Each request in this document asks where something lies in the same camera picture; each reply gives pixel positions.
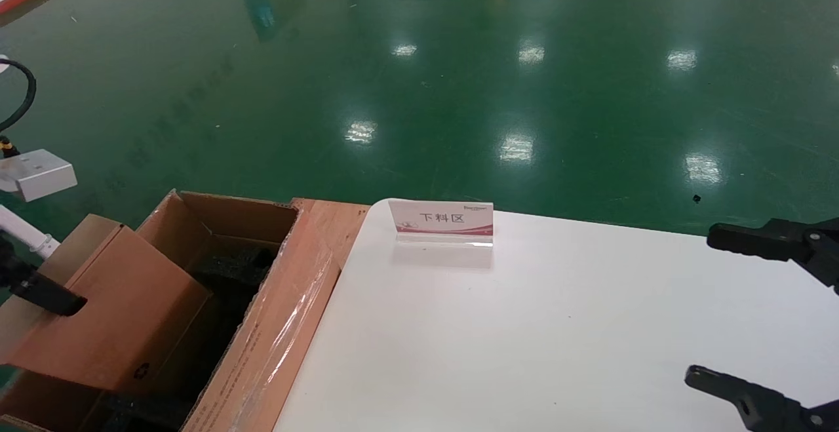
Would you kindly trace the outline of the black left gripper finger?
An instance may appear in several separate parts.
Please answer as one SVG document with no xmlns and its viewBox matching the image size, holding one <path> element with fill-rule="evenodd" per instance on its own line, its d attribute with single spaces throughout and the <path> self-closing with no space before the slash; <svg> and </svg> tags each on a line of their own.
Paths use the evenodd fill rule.
<svg viewBox="0 0 839 432">
<path fill-rule="evenodd" d="M 19 258 L 5 233 L 1 235 L 1 286 L 11 294 L 63 317 L 73 316 L 87 304 L 60 283 L 38 272 L 35 265 Z"/>
</svg>

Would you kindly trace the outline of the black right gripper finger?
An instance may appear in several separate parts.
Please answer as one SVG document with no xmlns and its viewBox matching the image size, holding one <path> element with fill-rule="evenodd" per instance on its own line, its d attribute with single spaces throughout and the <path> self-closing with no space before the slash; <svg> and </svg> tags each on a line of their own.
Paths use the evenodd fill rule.
<svg viewBox="0 0 839 432">
<path fill-rule="evenodd" d="M 829 288 L 838 288 L 838 219 L 814 224 L 771 219 L 758 228 L 715 224 L 708 246 L 765 260 L 792 261 Z"/>
<path fill-rule="evenodd" d="M 837 431 L 838 401 L 806 408 L 776 390 L 691 365 L 684 383 L 734 405 L 749 431 Z"/>
</svg>

